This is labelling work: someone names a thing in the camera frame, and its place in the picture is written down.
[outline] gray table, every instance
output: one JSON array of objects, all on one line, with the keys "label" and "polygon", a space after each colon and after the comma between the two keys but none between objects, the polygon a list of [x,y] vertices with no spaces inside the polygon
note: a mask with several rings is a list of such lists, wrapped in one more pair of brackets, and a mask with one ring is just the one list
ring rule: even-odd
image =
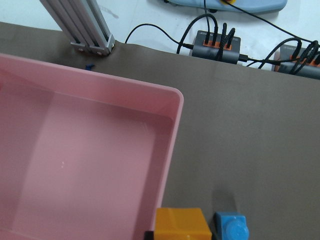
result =
[{"label": "gray table", "polygon": [[117,42],[75,52],[59,31],[0,23],[0,52],[167,85],[184,95],[164,207],[247,216],[250,239],[320,236],[320,81]]}]

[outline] pink plastic bin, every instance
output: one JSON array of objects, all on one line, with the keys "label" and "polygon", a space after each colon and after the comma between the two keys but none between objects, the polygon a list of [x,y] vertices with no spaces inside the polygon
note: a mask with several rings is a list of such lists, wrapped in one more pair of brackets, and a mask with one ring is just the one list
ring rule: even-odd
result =
[{"label": "pink plastic bin", "polygon": [[171,87],[0,54],[0,240],[142,240],[182,106]]}]

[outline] metal bracket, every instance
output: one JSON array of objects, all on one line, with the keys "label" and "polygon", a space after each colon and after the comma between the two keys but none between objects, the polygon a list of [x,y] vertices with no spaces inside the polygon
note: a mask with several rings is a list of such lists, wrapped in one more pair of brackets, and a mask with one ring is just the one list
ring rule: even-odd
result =
[{"label": "metal bracket", "polygon": [[40,0],[71,45],[81,52],[107,56],[115,45],[96,0]]}]

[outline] yellow part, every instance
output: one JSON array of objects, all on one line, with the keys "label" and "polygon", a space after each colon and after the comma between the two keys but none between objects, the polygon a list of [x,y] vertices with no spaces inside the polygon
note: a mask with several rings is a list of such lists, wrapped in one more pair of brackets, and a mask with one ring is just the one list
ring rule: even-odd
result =
[{"label": "yellow part", "polygon": [[235,1],[236,1],[236,0],[231,0],[231,1],[229,1],[229,3],[230,3],[230,4],[234,4]]},{"label": "yellow part", "polygon": [[154,240],[211,240],[200,208],[158,208]]}]

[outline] white floor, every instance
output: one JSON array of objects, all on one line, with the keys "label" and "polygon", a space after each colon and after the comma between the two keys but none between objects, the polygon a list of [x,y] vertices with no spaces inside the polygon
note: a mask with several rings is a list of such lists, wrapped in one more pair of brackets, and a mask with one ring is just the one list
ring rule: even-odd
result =
[{"label": "white floor", "polygon": [[[204,13],[201,8],[174,6],[164,3],[163,0],[97,0],[97,2],[115,39],[120,42],[124,42],[129,32],[142,23],[158,25],[179,41],[188,24]],[[320,40],[319,22],[317,22],[319,10],[320,0],[288,0],[286,7],[280,12],[260,16],[289,32],[313,41]],[[278,43],[290,37],[244,13],[220,11],[214,15],[220,26],[219,32],[224,22],[228,24],[228,32],[231,28],[235,28],[235,35],[241,38],[241,53],[251,58],[265,58]],[[0,0],[0,22],[43,29],[60,29],[39,0]],[[206,30],[206,24],[205,19],[197,22],[185,42],[192,43],[198,30]],[[170,53],[175,53],[177,49],[174,42],[151,26],[137,29],[128,42]],[[188,55],[189,50],[184,49],[181,54]]]}]

